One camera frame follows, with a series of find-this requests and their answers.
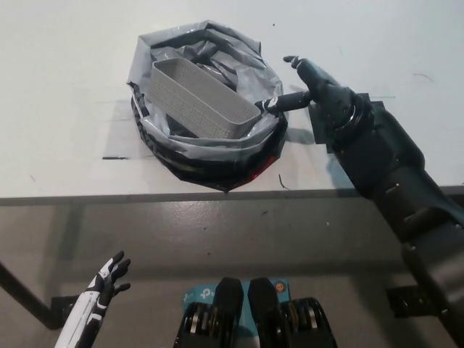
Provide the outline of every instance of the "white tabletop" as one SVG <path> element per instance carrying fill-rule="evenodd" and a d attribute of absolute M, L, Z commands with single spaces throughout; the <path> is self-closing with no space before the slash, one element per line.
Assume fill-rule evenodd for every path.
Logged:
<path fill-rule="evenodd" d="M 461 0 L 8 1 L 0 11 L 0 202 L 317 196 L 352 188 L 304 110 L 259 178 L 229 195 L 179 181 L 138 137 L 125 85 L 137 36 L 211 19 L 261 40 L 285 92 L 299 54 L 383 100 L 448 192 L 464 192 Z M 104 156 L 130 157 L 102 160 Z M 281 175 L 282 188 L 278 176 Z"/>

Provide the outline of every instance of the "table leg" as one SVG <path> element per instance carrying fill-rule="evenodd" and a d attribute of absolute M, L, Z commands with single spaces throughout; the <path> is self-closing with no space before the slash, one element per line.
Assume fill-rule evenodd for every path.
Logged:
<path fill-rule="evenodd" d="M 78 296 L 54 297 L 44 304 L 0 263 L 0 287 L 50 330 L 62 328 Z"/>

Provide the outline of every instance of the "white robotic hand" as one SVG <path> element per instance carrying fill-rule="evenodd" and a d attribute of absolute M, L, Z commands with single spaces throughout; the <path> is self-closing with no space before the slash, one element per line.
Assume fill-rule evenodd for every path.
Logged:
<path fill-rule="evenodd" d="M 124 252 L 111 258 L 79 296 L 55 348 L 92 347 L 112 298 L 131 287 L 129 283 L 115 286 L 116 280 L 128 272 L 131 263 L 130 259 L 119 263 L 123 258 Z"/>

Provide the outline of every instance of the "plastic basket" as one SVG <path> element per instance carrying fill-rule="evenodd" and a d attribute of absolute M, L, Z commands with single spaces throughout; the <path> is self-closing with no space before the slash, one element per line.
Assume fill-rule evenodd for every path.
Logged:
<path fill-rule="evenodd" d="M 238 139 L 260 110 L 184 58 L 154 62 L 147 98 L 199 138 Z"/>

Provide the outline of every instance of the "bag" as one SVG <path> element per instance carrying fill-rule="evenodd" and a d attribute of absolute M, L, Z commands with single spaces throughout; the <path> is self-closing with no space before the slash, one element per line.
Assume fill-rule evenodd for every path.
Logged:
<path fill-rule="evenodd" d="M 210 21 L 138 37 L 128 79 L 134 117 L 142 140 L 179 179 L 221 191 L 250 182 L 278 159 L 287 120 L 265 113 L 240 139 L 196 138 L 144 97 L 152 63 L 187 58 L 254 104 L 283 93 L 260 52 L 259 42 Z"/>

